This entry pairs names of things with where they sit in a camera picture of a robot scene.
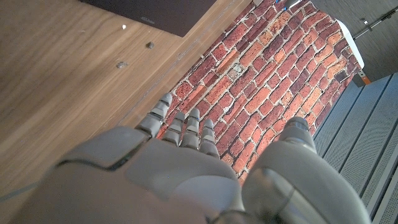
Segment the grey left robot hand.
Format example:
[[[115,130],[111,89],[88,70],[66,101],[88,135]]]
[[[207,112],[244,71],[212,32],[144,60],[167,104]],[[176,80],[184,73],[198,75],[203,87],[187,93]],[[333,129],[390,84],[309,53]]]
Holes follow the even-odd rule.
[[[283,11],[286,11],[291,7],[294,7],[301,1],[302,0],[275,0],[275,4],[277,7],[280,7]]]

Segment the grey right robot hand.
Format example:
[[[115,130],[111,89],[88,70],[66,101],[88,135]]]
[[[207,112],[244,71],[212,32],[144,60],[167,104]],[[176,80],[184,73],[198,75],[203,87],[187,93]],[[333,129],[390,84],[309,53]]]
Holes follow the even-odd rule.
[[[352,186],[316,151],[308,123],[287,121],[240,183],[220,159],[213,122],[178,113],[157,134],[165,94],[135,127],[65,154],[13,223],[369,223]]]

